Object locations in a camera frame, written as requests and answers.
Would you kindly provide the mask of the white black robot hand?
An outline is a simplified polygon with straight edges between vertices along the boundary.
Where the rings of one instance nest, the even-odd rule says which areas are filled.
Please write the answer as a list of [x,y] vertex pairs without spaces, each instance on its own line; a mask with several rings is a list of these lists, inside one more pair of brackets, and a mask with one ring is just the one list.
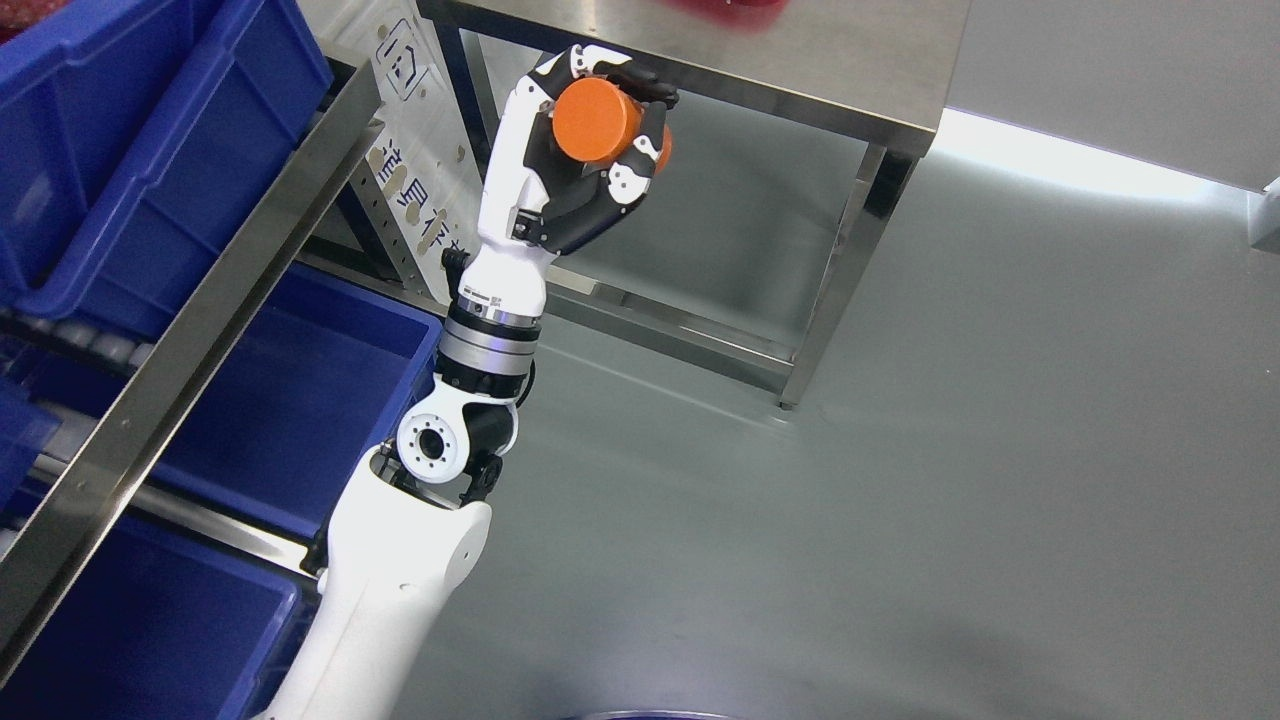
[[[613,161],[571,158],[553,132],[570,87],[599,79],[640,113]],[[632,56],[575,44],[539,61],[509,91],[479,206],[481,246],[457,300],[483,319],[531,325],[547,304],[550,265],[631,217],[649,195],[667,149],[678,90]]]

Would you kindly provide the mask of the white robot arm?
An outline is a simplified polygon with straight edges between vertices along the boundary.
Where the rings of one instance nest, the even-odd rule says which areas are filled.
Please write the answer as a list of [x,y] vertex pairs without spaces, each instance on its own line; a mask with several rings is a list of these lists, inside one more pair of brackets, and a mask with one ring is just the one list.
[[328,518],[317,614],[265,719],[385,719],[486,543],[538,311],[457,299],[428,392],[366,450]]

